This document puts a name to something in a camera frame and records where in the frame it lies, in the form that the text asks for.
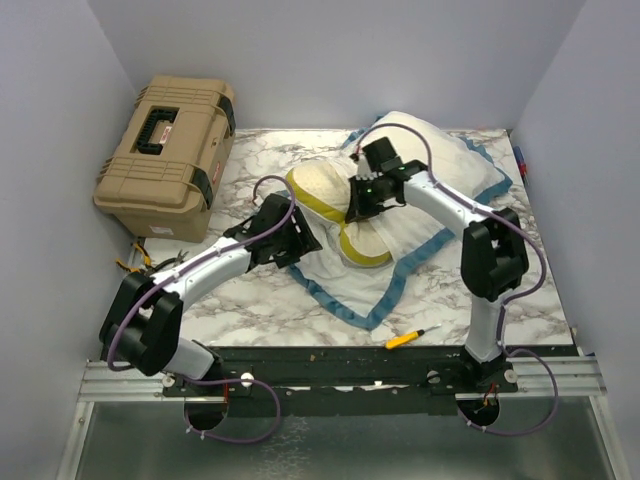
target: wire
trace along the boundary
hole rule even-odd
[[[418,139],[420,139],[420,141],[424,145],[425,149],[427,150],[427,166],[428,166],[427,175],[429,176],[429,179],[431,180],[431,182],[433,182],[435,187],[438,188],[440,191],[442,191],[449,198],[453,199],[454,201],[458,202],[459,204],[463,205],[464,207],[469,208],[471,211],[477,212],[478,214],[480,214],[482,216],[489,217],[492,220],[495,220],[498,223],[501,223],[505,227],[507,227],[510,230],[512,230],[515,233],[517,233],[520,237],[522,237],[522,239],[525,242],[527,242],[531,246],[531,248],[533,248],[533,250],[536,252],[536,255],[540,259],[540,278],[533,285],[533,287],[531,287],[531,288],[529,288],[527,290],[524,290],[522,292],[514,293],[514,294],[512,294],[512,295],[510,295],[510,296],[508,296],[508,297],[506,297],[505,299],[502,300],[502,302],[500,304],[500,311],[498,313],[498,323],[497,323],[497,328],[496,328],[496,341],[498,342],[498,345],[500,346],[500,348],[502,349],[502,351],[504,352],[504,354],[508,358],[513,358],[516,355],[519,355],[520,353],[524,353],[526,355],[529,355],[529,356],[532,356],[533,358],[535,358],[545,368],[545,370],[549,374],[549,378],[551,379],[551,384],[553,385],[553,406],[551,407],[551,411],[549,412],[549,415],[542,422],[540,422],[538,425],[536,425],[534,427],[531,427],[531,428],[529,428],[527,430],[522,430],[522,431],[519,431],[519,432],[504,432],[504,431],[501,431],[501,430],[495,430],[495,429],[491,429],[491,428],[482,427],[480,425],[477,425],[477,424],[473,423],[471,420],[469,420],[464,415],[464,413],[462,413],[461,410],[458,409],[458,412],[467,421],[467,425],[469,427],[475,428],[476,430],[480,430],[482,432],[492,433],[494,435],[499,435],[499,436],[503,436],[503,437],[517,437],[517,436],[522,436],[522,435],[528,435],[530,433],[534,433],[534,432],[537,432],[538,430],[541,430],[542,428],[546,427],[551,422],[551,420],[553,420],[553,418],[555,417],[555,415],[556,415],[556,413],[558,411],[558,406],[560,404],[560,396],[558,394],[558,383],[556,381],[555,376],[553,375],[553,372],[551,371],[551,367],[549,367],[547,362],[545,362],[539,355],[535,354],[531,350],[527,350],[525,348],[519,348],[519,349],[514,350],[513,352],[509,353],[506,350],[506,348],[504,347],[503,334],[504,334],[504,322],[505,322],[505,317],[506,317],[506,314],[507,314],[506,306],[509,303],[511,303],[512,301],[517,300],[518,298],[526,297],[528,295],[531,295],[534,292],[537,292],[538,290],[540,290],[540,288],[542,288],[542,285],[544,285],[544,281],[545,281],[545,279],[547,277],[547,262],[545,261],[544,253],[542,253],[542,249],[540,247],[538,247],[536,245],[536,243],[533,241],[533,239],[524,230],[522,230],[521,228],[519,228],[516,225],[512,224],[511,222],[505,220],[504,218],[500,217],[499,215],[496,215],[490,209],[482,208],[477,203],[471,203],[471,202],[467,201],[466,199],[464,199],[460,195],[458,195],[456,192],[450,190],[445,185],[440,183],[438,181],[438,179],[436,178],[435,174],[433,173],[433,155],[431,153],[431,146],[429,145],[429,142],[424,137],[424,135],[422,135],[416,129],[411,128],[411,127],[409,127],[407,125],[403,125],[401,123],[395,123],[395,122],[381,123],[381,124],[375,125],[375,126],[371,127],[369,130],[367,130],[364,134],[362,134],[360,136],[360,138],[356,142],[356,153],[358,153],[360,151],[360,145],[362,144],[362,141],[371,132],[374,132],[375,130],[378,130],[379,128],[384,128],[384,127],[400,128],[400,129],[406,130],[407,132],[410,132],[410,133],[414,134],[416,137],[418,137]]]
[[[129,325],[131,320],[135,317],[135,315],[138,313],[140,308],[142,308],[142,306],[145,303],[147,303],[147,301],[150,298],[152,298],[158,291],[162,290],[164,287],[166,287],[167,285],[175,282],[178,278],[180,278],[184,274],[190,272],[191,270],[193,270],[197,266],[202,265],[204,262],[207,262],[207,261],[211,260],[214,257],[223,255],[223,254],[228,253],[228,252],[230,252],[232,250],[235,250],[237,248],[246,247],[247,245],[250,245],[250,244],[252,244],[254,242],[257,242],[258,240],[262,240],[263,238],[268,237],[269,235],[273,234],[275,231],[277,231],[280,228],[282,228],[289,221],[289,219],[293,215],[293,211],[295,209],[295,203],[296,203],[296,196],[295,196],[295,191],[293,190],[293,187],[289,184],[289,182],[287,182],[282,177],[279,177],[277,175],[267,175],[265,177],[262,177],[260,180],[258,180],[256,182],[256,184],[254,185],[254,187],[253,187],[253,199],[254,200],[257,197],[258,187],[265,180],[278,180],[278,181],[284,183],[285,187],[289,191],[289,197],[290,197],[291,201],[289,203],[289,209],[285,213],[284,217],[282,217],[282,220],[280,220],[277,224],[275,224],[270,229],[265,230],[264,232],[256,235],[255,237],[251,237],[251,238],[248,238],[248,239],[243,240],[241,242],[234,243],[233,245],[229,245],[229,246],[223,247],[223,248],[221,248],[219,250],[214,250],[213,252],[211,252],[211,253],[209,253],[207,255],[204,255],[201,258],[198,258],[197,260],[195,260],[195,261],[191,262],[190,264],[188,264],[187,266],[185,266],[182,270],[178,270],[174,276],[168,277],[165,280],[161,281],[160,283],[157,283],[153,287],[151,287],[151,289],[147,293],[142,295],[142,297],[140,297],[138,299],[138,301],[133,305],[133,307],[131,307],[131,309],[129,310],[127,315],[125,315],[124,319],[122,320],[122,323],[120,324],[120,326],[116,330],[116,333],[113,335],[113,339],[111,340],[111,344],[109,345],[109,351],[107,352],[107,366],[109,367],[110,370],[112,370],[114,372],[122,372],[122,371],[125,371],[125,370],[131,370],[132,368],[134,368],[133,365],[114,365],[114,361],[116,359],[116,351],[118,350],[118,344],[120,343],[120,340],[122,339],[122,335],[124,334],[125,329]]]
[[[276,414],[274,416],[273,423],[271,424],[269,429],[262,435],[258,435],[257,437],[252,437],[252,438],[224,437],[222,435],[216,435],[215,433],[212,433],[210,430],[198,430],[197,428],[193,427],[193,425],[191,425],[191,420],[189,419],[189,413],[185,408],[184,421],[186,422],[187,427],[189,427],[187,428],[187,433],[193,431],[195,433],[200,434],[201,438],[208,437],[208,438],[213,438],[214,440],[219,440],[225,443],[233,443],[236,445],[251,445],[251,444],[259,443],[259,442],[262,442],[263,440],[266,440],[271,435],[273,435],[278,429],[278,427],[280,426],[280,421],[282,420],[282,413],[281,413],[280,399],[278,399],[278,394],[269,384],[261,380],[242,379],[242,378],[230,378],[230,379],[224,379],[224,380],[193,380],[190,378],[185,378],[185,380],[190,383],[193,383],[194,385],[199,385],[202,387],[212,387],[216,385],[228,386],[230,384],[245,383],[245,382],[252,383],[254,385],[261,386],[267,392],[269,392],[273,397],[273,402],[275,403],[275,406],[276,406]]]

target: gray wall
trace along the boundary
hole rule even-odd
[[[588,0],[514,132],[562,302],[640,478],[640,4]]]
[[[0,478],[55,476],[129,237],[91,202],[134,91],[83,0],[0,2]]]
[[[136,88],[226,78],[242,127],[512,127],[583,3],[89,0]]]

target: yellow screwdriver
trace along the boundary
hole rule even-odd
[[[392,338],[387,343],[385,343],[384,346],[385,346],[385,348],[387,350],[393,350],[394,348],[399,347],[400,345],[404,345],[405,343],[413,342],[416,338],[420,338],[425,333],[430,332],[431,330],[435,330],[436,328],[440,328],[441,326],[442,326],[442,324],[438,323],[437,325],[434,325],[433,327],[416,330],[415,332],[407,333],[406,335],[401,335],[399,337]]]

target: marble surface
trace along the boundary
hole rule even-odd
[[[202,244],[147,239],[155,262],[189,257],[212,245],[221,233],[249,217],[251,192],[266,174],[284,175],[305,160],[340,154],[349,130],[239,130],[214,203],[207,238]],[[510,206],[522,227],[540,244],[533,214],[504,130],[456,131],[482,144],[512,178],[509,193],[494,206]],[[282,190],[265,182],[261,195]],[[540,263],[529,250],[531,268],[523,287],[535,283]],[[289,273],[269,265],[229,281],[212,291],[183,315],[181,335],[219,346],[361,346],[380,345],[418,328],[441,324],[415,345],[463,344],[469,328],[470,298],[460,278],[460,242],[449,242],[410,276],[396,309],[372,332],[348,325],[324,310]],[[515,301],[507,315],[508,344],[570,344],[569,327],[551,275],[534,295]]]

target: toolbox latch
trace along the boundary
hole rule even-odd
[[[209,183],[209,177],[207,177],[205,171],[194,167],[191,183],[202,192],[204,201],[207,204],[207,210],[209,210],[213,203],[213,190],[211,189],[211,183]]]
[[[218,101],[218,107],[222,109],[227,116],[227,123],[229,124],[229,135],[233,135],[236,130],[236,117],[233,114],[233,105],[229,97],[220,94],[220,100]]]

